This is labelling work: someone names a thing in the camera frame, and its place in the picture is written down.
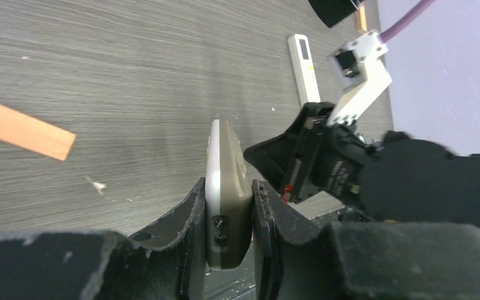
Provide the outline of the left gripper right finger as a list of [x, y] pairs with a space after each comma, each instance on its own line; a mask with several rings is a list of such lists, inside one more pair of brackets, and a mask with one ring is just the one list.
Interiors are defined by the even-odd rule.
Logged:
[[258, 299], [480, 299], [480, 228], [318, 225], [253, 181]]

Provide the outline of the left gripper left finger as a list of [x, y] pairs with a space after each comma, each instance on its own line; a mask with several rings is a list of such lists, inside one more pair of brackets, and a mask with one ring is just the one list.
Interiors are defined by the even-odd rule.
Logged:
[[0, 299], [202, 299], [204, 180], [130, 236], [0, 231]]

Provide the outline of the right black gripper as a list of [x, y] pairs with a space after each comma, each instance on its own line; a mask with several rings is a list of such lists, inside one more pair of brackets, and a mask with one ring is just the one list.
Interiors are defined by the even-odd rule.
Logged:
[[244, 160], [274, 189], [283, 189], [294, 155], [292, 203], [301, 203], [320, 192], [342, 203], [357, 203], [358, 177], [368, 145], [356, 135], [353, 121], [350, 124], [328, 123], [334, 108], [330, 102], [305, 104], [297, 119], [282, 134], [245, 149]]

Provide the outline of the beige grey remote control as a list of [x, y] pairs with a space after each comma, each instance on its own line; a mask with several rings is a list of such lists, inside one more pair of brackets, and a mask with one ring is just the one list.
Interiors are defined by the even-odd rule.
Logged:
[[227, 120], [211, 124], [204, 194], [207, 264], [236, 269], [251, 243], [254, 200], [240, 141]]

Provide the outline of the white remote control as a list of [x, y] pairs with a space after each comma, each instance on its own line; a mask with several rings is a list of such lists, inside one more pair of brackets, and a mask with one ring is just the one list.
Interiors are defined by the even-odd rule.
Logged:
[[307, 36], [293, 34], [288, 37], [287, 43], [301, 107], [306, 103], [320, 103], [318, 82]]

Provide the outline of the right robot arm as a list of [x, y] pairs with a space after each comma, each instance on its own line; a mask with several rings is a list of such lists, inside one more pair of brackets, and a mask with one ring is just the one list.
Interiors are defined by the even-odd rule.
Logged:
[[356, 121], [330, 102], [309, 102], [244, 158], [289, 203], [325, 192], [370, 220], [480, 226], [480, 154], [458, 156], [402, 131], [369, 144]]

